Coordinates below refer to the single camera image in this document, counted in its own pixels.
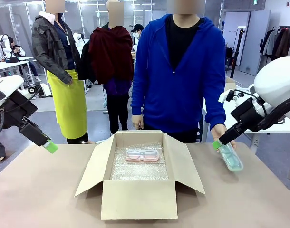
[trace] table top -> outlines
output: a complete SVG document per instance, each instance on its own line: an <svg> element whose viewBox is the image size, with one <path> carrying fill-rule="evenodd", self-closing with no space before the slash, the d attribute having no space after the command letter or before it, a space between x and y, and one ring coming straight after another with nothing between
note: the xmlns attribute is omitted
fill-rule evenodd
<svg viewBox="0 0 290 228"><path fill-rule="evenodd" d="M32 58L34 58L34 57L18 57L18 59L21 61L32 59Z"/></svg>
<svg viewBox="0 0 290 228"><path fill-rule="evenodd" d="M25 64L25 63L28 63L29 61L20 61L18 63L6 63L6 62L0 62L0 70L2 69L6 69L6 68L9 68L9 67L14 67L14 66L18 66L18 65L21 65L21 64Z"/></svg>
<svg viewBox="0 0 290 228"><path fill-rule="evenodd" d="M102 185L74 197L94 147L23 151L0 173L0 228L290 228L289 190L241 143L239 173L210 144L188 144L206 194L178 184L178 220L101 221Z"/></svg>
<svg viewBox="0 0 290 228"><path fill-rule="evenodd" d="M225 120L225 126L227 129L231 128L234 124L237 123L237 121L235 120L235 118L231 115L231 112L236 108L236 103L231 100L229 102L225 101L223 103L223 107L225 110L225 115L226 115L226 120ZM205 106L205 100L204 100L204 104L203 104L203 110L206 113L206 106ZM254 133L250 130L246 130L245 133ZM270 127L267 130L260 130L258 132L255 133L290 133L290 119L289 118L285 118L285 123L284 124L274 124L272 127Z"/></svg>

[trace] blue zip-up jacket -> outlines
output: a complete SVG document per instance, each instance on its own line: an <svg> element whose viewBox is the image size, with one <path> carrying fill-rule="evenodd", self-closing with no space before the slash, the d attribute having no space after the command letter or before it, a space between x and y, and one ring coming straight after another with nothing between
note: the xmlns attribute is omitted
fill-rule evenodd
<svg viewBox="0 0 290 228"><path fill-rule="evenodd" d="M150 22L142 32L136 56L132 115L165 133L196 129L206 100L206 121L211 129L224 124L225 41L212 21L204 18L177 69L168 54L165 20Z"/></svg>

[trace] glass wall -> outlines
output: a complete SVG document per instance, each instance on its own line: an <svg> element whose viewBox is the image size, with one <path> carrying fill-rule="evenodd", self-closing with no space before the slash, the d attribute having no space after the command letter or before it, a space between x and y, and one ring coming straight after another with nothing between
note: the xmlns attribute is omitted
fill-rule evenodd
<svg viewBox="0 0 290 228"><path fill-rule="evenodd" d="M211 19L217 22L220 11L216 7L221 0L201 0ZM167 12L167 0L124 0L124 27L130 31L134 24L142 24L144 27L152 20L159 19ZM27 56L32 56L31 28L40 11L43 11L43 1L31 1L10 5L0 5L0 34L8 34L13 37L18 45L21 45ZM84 34L90 38L96 27L102 27L108 23L106 0L80 0L66 1L64 21L73 32Z"/></svg>

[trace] lime green skirt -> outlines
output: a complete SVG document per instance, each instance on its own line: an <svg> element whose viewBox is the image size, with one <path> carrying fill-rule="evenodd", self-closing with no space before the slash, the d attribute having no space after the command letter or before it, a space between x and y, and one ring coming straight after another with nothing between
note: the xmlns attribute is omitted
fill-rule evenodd
<svg viewBox="0 0 290 228"><path fill-rule="evenodd" d="M87 132L87 107L83 81L78 80L75 70L66 70L73 78L72 85L66 85L48 71L56 120L67 139L77 139Z"/></svg>

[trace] maroon shawl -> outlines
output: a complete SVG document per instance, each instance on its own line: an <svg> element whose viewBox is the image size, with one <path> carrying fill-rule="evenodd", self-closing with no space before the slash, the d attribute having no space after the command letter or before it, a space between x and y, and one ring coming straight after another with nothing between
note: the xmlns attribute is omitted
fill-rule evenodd
<svg viewBox="0 0 290 228"><path fill-rule="evenodd" d="M132 80L134 70L131 50L132 39L124 27L116 26L109 30L97 28L93 31L89 57L99 85L112 77Z"/></svg>

